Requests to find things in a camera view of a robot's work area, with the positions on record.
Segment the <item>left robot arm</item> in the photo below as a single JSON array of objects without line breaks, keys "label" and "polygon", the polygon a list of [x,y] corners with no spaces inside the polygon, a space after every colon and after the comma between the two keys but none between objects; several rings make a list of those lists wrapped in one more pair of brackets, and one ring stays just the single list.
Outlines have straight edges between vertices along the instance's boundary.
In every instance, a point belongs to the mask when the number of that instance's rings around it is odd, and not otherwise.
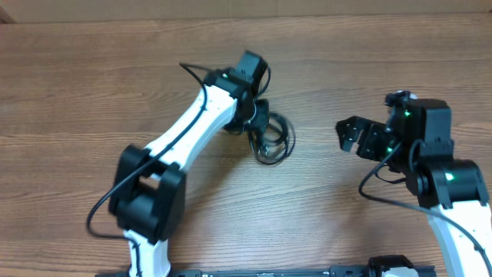
[{"label": "left robot arm", "polygon": [[185,210],[187,174],[201,150],[221,129],[263,135],[268,102],[258,96],[268,63],[246,51],[233,68],[213,69],[188,110],[163,135],[121,154],[109,212],[124,231],[131,253],[125,276],[167,276],[168,239]]}]

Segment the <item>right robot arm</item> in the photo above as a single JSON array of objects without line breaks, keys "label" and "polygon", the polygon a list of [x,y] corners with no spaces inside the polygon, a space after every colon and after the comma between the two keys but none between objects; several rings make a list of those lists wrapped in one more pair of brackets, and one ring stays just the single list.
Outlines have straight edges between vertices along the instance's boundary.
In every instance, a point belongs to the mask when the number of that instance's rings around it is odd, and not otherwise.
[{"label": "right robot arm", "polygon": [[[351,116],[335,125],[340,147],[377,164],[358,192],[364,198],[422,212],[440,246],[450,276],[491,274],[491,210],[482,172],[472,160],[454,157],[449,105],[433,98],[388,96],[387,122]],[[386,167],[401,173],[412,205],[364,192],[369,178]]]}]

